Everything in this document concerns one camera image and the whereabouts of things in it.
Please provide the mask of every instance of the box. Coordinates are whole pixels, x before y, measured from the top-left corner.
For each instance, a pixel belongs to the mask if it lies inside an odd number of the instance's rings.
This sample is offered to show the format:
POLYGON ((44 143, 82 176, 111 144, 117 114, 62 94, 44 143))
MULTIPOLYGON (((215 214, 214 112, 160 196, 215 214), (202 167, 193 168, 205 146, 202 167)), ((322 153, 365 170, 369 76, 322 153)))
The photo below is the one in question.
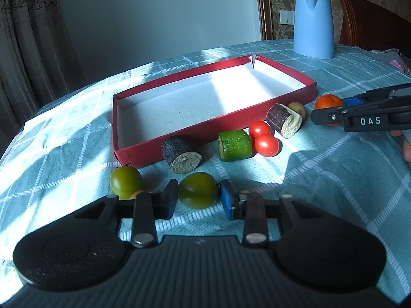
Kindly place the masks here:
POLYGON ((161 144, 170 136, 200 146, 265 120, 275 103, 306 104, 315 95, 314 80, 258 55, 167 75, 114 95, 114 154, 140 168, 162 160, 161 144))

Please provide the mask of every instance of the human hand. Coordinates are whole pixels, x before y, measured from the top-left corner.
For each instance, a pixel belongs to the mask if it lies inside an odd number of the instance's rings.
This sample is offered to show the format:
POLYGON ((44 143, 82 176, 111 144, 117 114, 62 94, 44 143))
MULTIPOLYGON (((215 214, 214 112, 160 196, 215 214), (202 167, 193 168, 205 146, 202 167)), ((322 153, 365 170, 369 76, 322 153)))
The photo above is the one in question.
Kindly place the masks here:
MULTIPOLYGON (((402 135, 401 131, 391 131, 391 135, 393 137, 399 137, 402 135)), ((402 138, 402 154, 404 155, 404 159, 408 162, 411 168, 411 146, 408 143, 406 138, 402 138)))

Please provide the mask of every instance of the tomato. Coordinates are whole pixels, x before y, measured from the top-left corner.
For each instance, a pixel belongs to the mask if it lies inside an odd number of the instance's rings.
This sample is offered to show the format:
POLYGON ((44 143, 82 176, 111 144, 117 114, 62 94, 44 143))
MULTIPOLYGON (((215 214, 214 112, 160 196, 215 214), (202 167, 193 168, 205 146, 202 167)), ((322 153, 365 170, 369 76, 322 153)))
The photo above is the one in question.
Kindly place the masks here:
MULTIPOLYGON (((315 102, 314 109, 326 109, 326 108, 335 108, 338 106, 344 106, 344 102, 337 97, 336 95, 322 95, 317 98, 315 102)), ((338 126, 338 123, 335 124, 327 124, 328 126, 338 126)))
POLYGON ((188 175, 178 185, 178 199, 192 209, 206 209, 216 202, 217 197, 217 183, 206 172, 188 175))
POLYGON ((254 146, 258 154, 271 157, 278 154, 280 143, 271 134, 262 134, 255 139, 254 146))
POLYGON ((143 178, 136 168, 125 166, 115 169, 110 175, 110 187, 121 200, 143 188, 143 178))
POLYGON ((270 134, 271 128, 268 124, 264 123, 261 120, 256 120, 250 124, 248 128, 248 134, 250 137, 255 140, 255 138, 261 136, 262 134, 270 134))

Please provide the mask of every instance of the blue kettle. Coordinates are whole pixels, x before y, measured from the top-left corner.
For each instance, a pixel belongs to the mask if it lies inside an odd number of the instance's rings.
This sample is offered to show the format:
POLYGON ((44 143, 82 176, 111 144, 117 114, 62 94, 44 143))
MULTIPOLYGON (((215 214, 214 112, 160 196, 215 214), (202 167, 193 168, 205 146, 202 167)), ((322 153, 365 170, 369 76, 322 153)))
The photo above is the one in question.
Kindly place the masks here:
POLYGON ((320 59, 334 57, 331 0, 295 0, 294 52, 320 59))

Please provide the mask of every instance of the checkered tablecloth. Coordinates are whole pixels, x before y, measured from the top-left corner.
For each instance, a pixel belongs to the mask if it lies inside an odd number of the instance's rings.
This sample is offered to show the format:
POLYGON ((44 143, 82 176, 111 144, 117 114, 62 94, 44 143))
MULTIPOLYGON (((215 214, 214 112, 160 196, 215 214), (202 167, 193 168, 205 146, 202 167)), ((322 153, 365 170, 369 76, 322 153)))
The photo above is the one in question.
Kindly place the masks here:
MULTIPOLYGON (((291 40, 221 47, 153 62, 112 76, 42 108, 15 137, 0 161, 0 302, 21 287, 13 249, 27 233, 111 193, 108 178, 119 166, 111 141, 113 94, 155 78, 199 65, 259 53, 303 72, 318 82, 319 94, 348 97, 411 78, 377 55, 337 45, 335 58, 318 60, 293 52, 291 40)), ((308 111, 313 103, 307 105, 308 111)), ((398 140, 386 132, 345 133, 341 127, 315 126, 308 119, 292 138, 283 139, 274 158, 221 162, 217 144, 200 148, 206 171, 229 179, 239 190, 265 198, 290 193, 367 228, 384 244, 387 265, 378 287, 398 302, 410 293, 411 176, 398 140)), ((164 161, 141 169, 147 189, 180 181, 164 161)), ((220 203, 194 211, 178 203, 173 219, 157 221, 164 234, 241 238, 241 221, 229 222, 220 203)), ((279 237, 269 220, 270 238, 279 237)), ((130 222, 120 237, 130 239, 130 222)))

